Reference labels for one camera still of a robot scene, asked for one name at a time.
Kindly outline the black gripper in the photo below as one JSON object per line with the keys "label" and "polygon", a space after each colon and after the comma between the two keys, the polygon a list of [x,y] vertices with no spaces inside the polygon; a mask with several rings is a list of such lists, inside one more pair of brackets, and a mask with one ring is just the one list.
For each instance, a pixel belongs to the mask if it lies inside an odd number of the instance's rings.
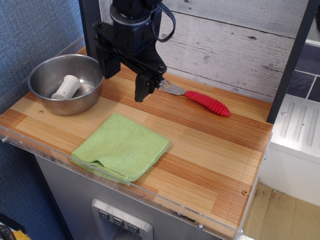
{"label": "black gripper", "polygon": [[167,67],[156,50],[162,13],[153,11],[145,23],[128,26],[116,21],[113,24],[97,21],[95,50],[102,75],[109,79],[121,70],[121,63],[136,74],[136,102],[155,90],[155,83],[161,82]]}

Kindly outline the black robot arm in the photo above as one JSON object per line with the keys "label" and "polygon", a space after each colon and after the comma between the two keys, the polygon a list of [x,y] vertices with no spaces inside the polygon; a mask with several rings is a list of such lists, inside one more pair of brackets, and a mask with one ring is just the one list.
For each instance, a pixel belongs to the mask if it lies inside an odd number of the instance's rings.
{"label": "black robot arm", "polygon": [[159,0],[114,0],[112,23],[96,21],[95,49],[103,76],[113,77],[124,64],[136,73],[136,102],[160,87],[167,67],[156,50],[163,5]]}

